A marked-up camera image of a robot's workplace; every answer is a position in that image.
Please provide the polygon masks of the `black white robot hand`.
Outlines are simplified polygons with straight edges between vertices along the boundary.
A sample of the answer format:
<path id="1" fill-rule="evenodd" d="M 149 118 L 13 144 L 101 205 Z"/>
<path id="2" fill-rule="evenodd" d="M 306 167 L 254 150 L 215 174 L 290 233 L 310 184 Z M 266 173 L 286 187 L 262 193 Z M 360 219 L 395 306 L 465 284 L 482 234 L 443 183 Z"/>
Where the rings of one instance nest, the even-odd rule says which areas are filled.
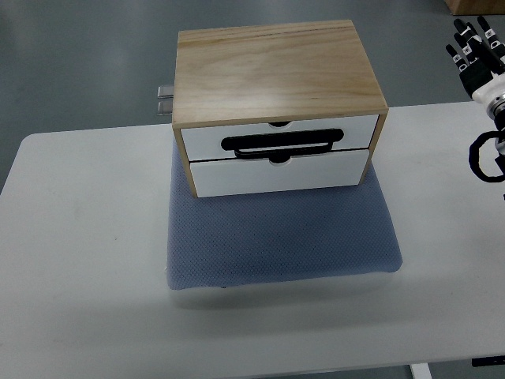
<path id="1" fill-rule="evenodd" d="M 458 75 L 467 95 L 472 98 L 479 89 L 504 74 L 504 43 L 483 16 L 477 17 L 484 36 L 461 18 L 454 20 L 454 40 L 462 53 L 448 44 L 446 51 L 458 68 Z"/>

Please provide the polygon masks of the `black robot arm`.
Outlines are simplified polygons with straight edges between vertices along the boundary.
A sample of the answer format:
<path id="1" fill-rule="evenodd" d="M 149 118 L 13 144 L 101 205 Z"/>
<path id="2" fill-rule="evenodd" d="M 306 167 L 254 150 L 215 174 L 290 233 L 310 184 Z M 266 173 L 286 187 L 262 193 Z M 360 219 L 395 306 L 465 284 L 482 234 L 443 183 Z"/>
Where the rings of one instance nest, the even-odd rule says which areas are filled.
<path id="1" fill-rule="evenodd" d="M 498 153 L 504 156 L 504 94 L 493 97 L 486 112 L 500 133 L 496 139 L 495 147 Z"/>

